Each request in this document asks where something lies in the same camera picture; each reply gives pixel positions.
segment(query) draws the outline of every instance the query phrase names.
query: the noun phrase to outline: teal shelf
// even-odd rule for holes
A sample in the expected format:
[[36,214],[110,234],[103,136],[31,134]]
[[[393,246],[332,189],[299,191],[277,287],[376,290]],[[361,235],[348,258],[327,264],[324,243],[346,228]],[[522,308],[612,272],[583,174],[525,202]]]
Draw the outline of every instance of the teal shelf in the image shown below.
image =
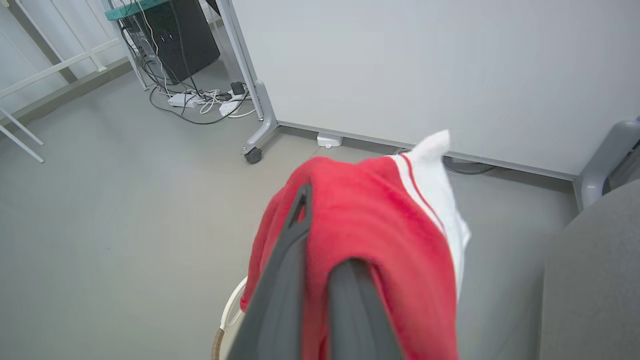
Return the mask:
[[140,6],[138,6],[136,0],[131,0],[131,4],[106,11],[104,12],[104,15],[106,15],[108,21],[115,21],[124,19],[127,16],[131,16],[135,13],[139,13],[141,7],[142,10],[146,10],[168,2],[169,0],[140,0]]

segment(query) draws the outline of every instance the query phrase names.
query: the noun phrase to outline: gray floor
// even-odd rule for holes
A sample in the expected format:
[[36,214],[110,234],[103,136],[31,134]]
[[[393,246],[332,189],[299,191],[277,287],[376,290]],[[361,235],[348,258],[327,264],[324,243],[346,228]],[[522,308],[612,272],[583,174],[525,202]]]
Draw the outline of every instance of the gray floor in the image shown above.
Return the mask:
[[[198,86],[241,79],[223,44]],[[0,141],[3,359],[207,359],[289,174],[312,156],[393,151],[356,140],[321,149],[315,134],[281,128],[248,165],[239,150],[258,126],[255,114],[188,124],[153,109],[128,74],[29,126],[44,164]],[[474,235],[460,358],[534,359],[544,252],[576,214],[571,184],[510,170],[451,181]]]

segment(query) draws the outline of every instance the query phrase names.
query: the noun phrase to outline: power adapter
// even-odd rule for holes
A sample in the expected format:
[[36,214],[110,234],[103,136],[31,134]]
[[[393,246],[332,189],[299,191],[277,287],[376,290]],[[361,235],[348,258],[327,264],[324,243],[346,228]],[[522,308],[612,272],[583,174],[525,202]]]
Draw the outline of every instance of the power adapter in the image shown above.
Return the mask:
[[231,83],[231,91],[233,91],[233,95],[244,95],[244,84],[238,81]]
[[169,98],[169,105],[178,108],[195,108],[204,102],[203,98],[194,94],[175,94]]
[[223,93],[220,93],[218,97],[221,97],[224,101],[229,101],[233,98],[233,95],[231,94],[231,92],[229,93],[223,92]]

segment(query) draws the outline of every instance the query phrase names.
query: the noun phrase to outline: whiteboard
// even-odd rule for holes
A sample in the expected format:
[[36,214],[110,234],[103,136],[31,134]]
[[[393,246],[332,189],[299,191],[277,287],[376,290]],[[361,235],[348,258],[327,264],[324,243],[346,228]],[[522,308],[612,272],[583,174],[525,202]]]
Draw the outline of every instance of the whiteboard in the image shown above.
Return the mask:
[[278,121],[576,176],[640,115],[638,0],[234,0]]

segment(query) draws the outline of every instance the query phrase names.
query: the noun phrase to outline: black cable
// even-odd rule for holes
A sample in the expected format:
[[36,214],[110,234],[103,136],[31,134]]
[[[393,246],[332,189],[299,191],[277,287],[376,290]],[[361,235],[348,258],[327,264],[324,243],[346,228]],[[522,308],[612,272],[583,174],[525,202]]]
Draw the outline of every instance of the black cable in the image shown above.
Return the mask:
[[[410,152],[411,150],[409,149],[403,149],[400,148],[396,151],[394,151],[394,155],[398,155],[398,154],[402,154],[403,152]],[[484,174],[485,172],[489,172],[495,168],[497,168],[497,166],[494,165],[487,165],[487,164],[483,164],[483,163],[474,163],[474,165],[481,165],[481,166],[486,166],[486,168],[482,168],[481,170],[477,170],[477,171],[466,171],[466,170],[460,170],[458,168],[455,168],[453,166],[451,166],[451,161],[450,160],[446,160],[445,158],[442,160],[442,164],[444,165],[444,167],[451,171],[451,172],[457,172],[458,174],[465,174],[465,175],[480,175],[480,174]]]
[[[161,80],[164,80],[164,77],[155,75],[155,74],[151,71],[151,68],[149,68],[149,67],[148,67],[148,62],[146,62],[146,63],[141,63],[141,62],[140,62],[140,59],[139,59],[137,56],[135,56],[136,51],[134,50],[133,46],[132,46],[128,41],[126,41],[126,37],[124,36],[124,31],[125,31],[125,30],[127,30],[127,32],[129,33],[129,37],[130,37],[130,38],[131,38],[131,40],[133,41],[133,37],[131,36],[131,32],[129,31],[129,29],[128,29],[124,24],[121,24],[121,27],[120,27],[120,33],[122,34],[122,38],[123,38],[123,39],[125,39],[125,42],[126,42],[126,43],[127,43],[127,45],[129,46],[129,49],[131,50],[131,53],[132,53],[132,55],[134,56],[134,58],[135,58],[135,62],[138,64],[138,67],[139,67],[139,68],[141,68],[141,69],[142,69],[142,71],[144,71],[144,72],[147,74],[147,76],[151,79],[151,81],[153,81],[157,86],[160,86],[161,88],[164,88],[166,91],[169,91],[169,89],[167,89],[167,88],[165,88],[165,87],[164,87],[164,83],[161,81]],[[175,75],[175,73],[173,72],[173,70],[172,70],[171,68],[169,68],[168,66],[166,66],[166,64],[165,64],[164,62],[163,62],[163,65],[164,65],[164,67],[165,67],[167,70],[169,70],[169,71],[173,74],[173,76],[177,79],[177,76]],[[178,81],[178,84],[167,84],[167,86],[178,86],[178,85],[182,85],[182,87],[184,87],[184,91],[185,91],[185,92],[187,91],[187,86],[188,86],[188,87],[190,87],[190,88],[193,88],[193,86],[191,86],[191,85],[189,85],[189,84],[187,84],[187,83],[184,83],[184,82],[182,82],[182,81]]]
[[487,165],[483,163],[458,163],[457,165],[459,166],[454,166],[455,163],[451,158],[448,157],[444,157],[442,159],[442,163],[445,168],[447,168],[447,170],[464,175],[480,175],[497,168],[497,166]]
[[[109,4],[111,5],[111,8],[113,9],[113,0],[109,0]],[[127,12],[123,13],[122,9],[120,9],[120,14],[122,15],[122,17],[127,17],[129,16],[129,10],[131,10],[131,7],[133,6],[133,2],[129,3],[129,7],[127,8]]]
[[187,119],[186,117],[183,117],[182,114],[184,114],[184,108],[182,109],[182,114],[178,114],[174,111],[171,110],[167,110],[167,109],[163,109],[161,107],[159,107],[158,105],[154,104],[153,100],[152,100],[152,96],[155,92],[156,88],[153,88],[151,90],[151,92],[149,93],[149,102],[151,103],[151,105],[153,105],[156,109],[160,110],[160,111],[164,111],[165,113],[171,113],[174,114],[175,116],[179,117],[180,119],[186,121],[186,122],[190,122],[192,124],[196,124],[196,125],[211,125],[211,124],[215,124],[217,122],[220,122],[222,120],[225,120],[229,115],[233,114],[236,110],[238,110],[240,108],[240,106],[242,105],[242,103],[244,102],[244,100],[246,99],[247,95],[249,95],[249,92],[246,92],[246,94],[244,95],[244,97],[240,100],[240,103],[238,103],[238,105],[236,105],[236,107],[230,111],[228,114],[226,114],[225,116],[221,117],[218,120],[212,121],[212,122],[195,122],[192,120]]
[[447,165],[445,165],[445,167],[449,171],[453,171],[453,172],[457,172],[459,174],[465,174],[465,175],[480,175],[480,174],[484,174],[485,172],[488,172],[488,171],[491,171],[491,170],[497,168],[496,166],[489,165],[488,168],[484,168],[484,169],[478,170],[478,171],[463,171],[463,170],[460,170],[460,169],[457,169],[457,168],[453,168],[453,167],[450,167],[450,166],[447,166]]
[[193,88],[196,90],[198,95],[206,98],[204,94],[200,94],[198,87],[196,86],[196,82],[193,81],[193,76],[191,76],[191,71],[189,71],[189,65],[187,65],[187,57],[184,55],[184,38],[182,37],[182,31],[180,30],[180,19],[178,13],[175,11],[175,6],[173,5],[174,0],[169,0],[169,5],[171,6],[171,10],[173,11],[173,16],[175,17],[175,26],[178,28],[178,39],[180,40],[180,52],[182,53],[182,61],[184,62],[184,68],[187,70],[187,74],[189,74],[189,79],[191,79],[191,83],[193,84]]

